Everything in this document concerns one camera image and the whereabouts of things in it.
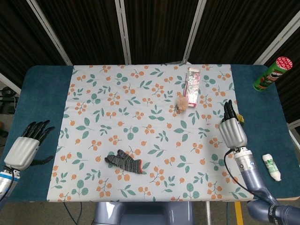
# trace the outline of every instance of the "yellow object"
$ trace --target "yellow object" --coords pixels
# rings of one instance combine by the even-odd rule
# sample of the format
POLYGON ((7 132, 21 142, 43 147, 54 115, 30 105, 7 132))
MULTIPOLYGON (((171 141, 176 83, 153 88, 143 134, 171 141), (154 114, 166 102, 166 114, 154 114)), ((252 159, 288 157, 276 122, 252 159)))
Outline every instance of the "yellow object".
POLYGON ((237 225, 244 225, 240 202, 234 202, 237 225))
POLYGON ((241 115, 241 114, 236 114, 241 126, 243 126, 245 124, 245 121, 244 121, 244 117, 241 115))

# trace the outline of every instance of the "green can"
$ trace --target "green can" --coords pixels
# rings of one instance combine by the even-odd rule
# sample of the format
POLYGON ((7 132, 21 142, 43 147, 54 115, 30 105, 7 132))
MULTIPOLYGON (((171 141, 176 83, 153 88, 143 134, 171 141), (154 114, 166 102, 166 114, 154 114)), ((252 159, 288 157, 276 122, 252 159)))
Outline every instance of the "green can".
POLYGON ((265 90, 270 84, 292 67, 293 63, 289 58, 277 58, 276 61, 253 83, 254 89, 258 91, 265 90))

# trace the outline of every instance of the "red can lid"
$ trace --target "red can lid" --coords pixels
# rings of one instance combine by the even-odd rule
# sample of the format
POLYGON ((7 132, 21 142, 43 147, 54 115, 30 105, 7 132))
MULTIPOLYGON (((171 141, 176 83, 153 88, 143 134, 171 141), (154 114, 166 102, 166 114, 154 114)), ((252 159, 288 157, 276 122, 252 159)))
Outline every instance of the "red can lid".
POLYGON ((281 68, 281 69, 285 69, 285 70, 289 70, 293 67, 293 63, 292 61, 287 58, 287 57, 278 57, 276 60, 276 65, 281 68))

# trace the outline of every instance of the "robotic arm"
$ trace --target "robotic arm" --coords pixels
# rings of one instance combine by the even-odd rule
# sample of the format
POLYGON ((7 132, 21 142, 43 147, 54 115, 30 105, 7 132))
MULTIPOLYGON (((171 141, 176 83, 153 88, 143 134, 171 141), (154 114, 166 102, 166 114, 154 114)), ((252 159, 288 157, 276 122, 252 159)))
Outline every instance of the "robotic arm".
POLYGON ((43 131, 49 122, 46 120, 29 124, 5 157, 4 170, 0 172, 0 210, 20 180, 20 171, 27 169, 30 165, 45 164, 53 158, 49 156, 44 160, 33 159, 43 140, 55 128, 49 127, 43 131))
POLYGON ((280 206, 279 202, 272 196, 264 184, 252 152, 246 148, 248 142, 247 136, 237 119, 231 100, 224 105, 224 118, 219 130, 226 146, 230 148, 224 156, 224 161, 226 162, 225 158, 229 153, 234 152, 234 159, 238 164, 247 188, 235 181, 242 188, 258 198, 258 200, 248 203, 250 216, 259 221, 278 225, 298 225, 300 209, 289 205, 280 206))

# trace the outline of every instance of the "pink package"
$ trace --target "pink package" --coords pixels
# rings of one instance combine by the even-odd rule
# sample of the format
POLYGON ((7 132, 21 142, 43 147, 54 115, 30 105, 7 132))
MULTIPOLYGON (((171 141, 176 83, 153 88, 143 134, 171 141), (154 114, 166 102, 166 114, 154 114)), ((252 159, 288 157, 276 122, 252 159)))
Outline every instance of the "pink package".
POLYGON ((186 77, 186 86, 183 96, 187 98, 188 106, 195 107, 197 105, 198 91, 200 84, 200 70, 189 68, 186 77))

